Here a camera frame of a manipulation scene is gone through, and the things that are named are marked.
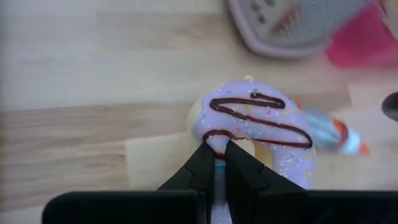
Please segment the gray grater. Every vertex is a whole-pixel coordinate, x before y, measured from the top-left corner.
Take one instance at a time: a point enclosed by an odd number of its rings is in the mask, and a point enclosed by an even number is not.
[[[248,47],[256,53],[301,57],[324,49],[331,36],[377,0],[228,0]]]

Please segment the pink container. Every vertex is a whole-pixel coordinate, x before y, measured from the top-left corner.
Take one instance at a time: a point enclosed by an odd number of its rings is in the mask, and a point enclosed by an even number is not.
[[[398,68],[398,40],[384,25],[378,6],[366,9],[341,29],[327,53],[340,68]]]

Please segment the wood grain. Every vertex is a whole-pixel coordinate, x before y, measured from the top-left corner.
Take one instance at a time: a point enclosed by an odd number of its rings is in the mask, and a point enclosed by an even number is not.
[[[314,187],[398,189],[398,123],[380,106],[397,71],[254,55],[222,0],[0,0],[0,222],[40,223],[71,190],[159,185],[189,155],[192,103],[246,75],[369,144],[368,159],[320,154]]]

